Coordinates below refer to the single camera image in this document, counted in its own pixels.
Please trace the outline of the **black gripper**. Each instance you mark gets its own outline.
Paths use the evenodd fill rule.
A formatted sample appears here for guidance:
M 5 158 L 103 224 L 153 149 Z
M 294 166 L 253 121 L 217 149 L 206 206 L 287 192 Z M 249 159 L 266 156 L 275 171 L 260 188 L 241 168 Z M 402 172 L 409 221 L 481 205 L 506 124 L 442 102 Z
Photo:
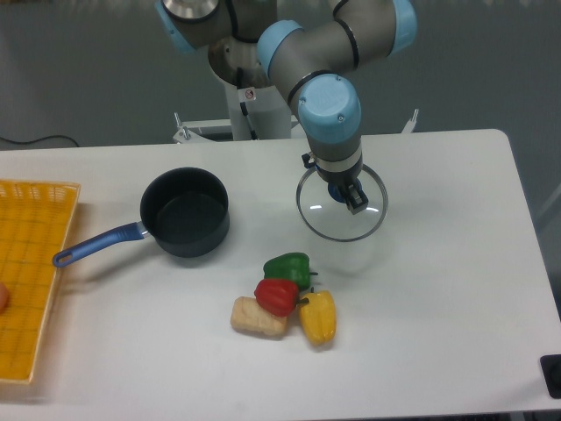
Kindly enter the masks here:
M 337 193 L 341 202 L 345 203 L 352 215 L 364 211 L 368 206 L 368 197 L 362 189 L 360 182 L 354 182 L 363 167 L 363 153 L 341 153 L 338 151 L 332 156 L 316 157 L 316 172 L 327 183 L 337 186 Z

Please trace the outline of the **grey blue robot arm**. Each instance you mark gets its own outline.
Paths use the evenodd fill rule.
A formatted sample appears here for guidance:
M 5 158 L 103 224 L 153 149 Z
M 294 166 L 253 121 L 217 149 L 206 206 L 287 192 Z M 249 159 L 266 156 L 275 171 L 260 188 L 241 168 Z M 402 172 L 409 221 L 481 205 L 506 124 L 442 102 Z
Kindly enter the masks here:
M 417 34 L 410 1 L 332 1 L 332 20 L 306 31 L 278 18 L 275 1 L 158 1 L 170 38 L 192 52 L 232 39 L 256 53 L 253 66 L 277 89 L 304 130 L 302 159 L 352 214 L 368 205 L 358 178 L 363 167 L 361 105 L 343 75 L 397 54 Z

